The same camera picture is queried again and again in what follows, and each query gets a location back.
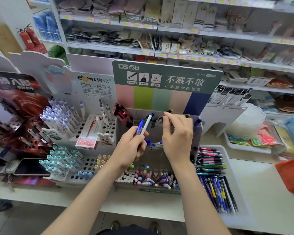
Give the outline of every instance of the smartphone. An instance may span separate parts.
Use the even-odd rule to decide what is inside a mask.
[[[41,175],[49,176],[50,172],[40,165],[39,158],[24,158],[14,171],[14,175]]]

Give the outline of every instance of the hand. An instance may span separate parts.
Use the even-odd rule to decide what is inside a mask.
[[[171,134],[171,124],[174,126],[174,133]],[[163,149],[168,157],[171,166],[180,166],[189,162],[189,154],[193,139],[193,119],[184,115],[173,115],[164,112],[163,116]]]
[[[149,134],[145,131],[144,135],[134,136],[136,130],[137,126],[133,126],[122,135],[108,162],[113,161],[116,165],[119,165],[122,170],[125,170],[133,161],[138,161],[138,158],[144,154],[147,146],[145,136]]]

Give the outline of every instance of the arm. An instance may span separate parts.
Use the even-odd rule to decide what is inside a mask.
[[[88,235],[113,182],[146,149],[145,136],[134,137],[137,126],[122,135],[111,158],[66,210],[42,235]]]
[[[173,134],[170,122],[174,126]],[[203,235],[231,235],[200,183],[194,165],[189,161],[192,138],[192,118],[165,112],[163,149],[179,183],[187,233],[197,235],[200,229]]]

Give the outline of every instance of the stacked white plastic bowl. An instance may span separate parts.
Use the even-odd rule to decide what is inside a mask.
[[[227,128],[226,132],[235,138],[248,140],[257,136],[266,114],[253,104],[246,103],[245,106],[248,108]]]

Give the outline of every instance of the foot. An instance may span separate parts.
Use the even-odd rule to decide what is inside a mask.
[[[117,230],[120,228],[120,223],[119,221],[113,221],[111,224],[111,230]]]
[[[153,231],[154,233],[158,233],[158,234],[161,234],[160,233],[160,229],[159,229],[159,225],[157,222],[153,221],[151,222],[151,225],[149,227],[149,230]]]
[[[13,207],[12,203],[5,202],[5,201],[0,201],[0,212],[11,209],[12,207]]]

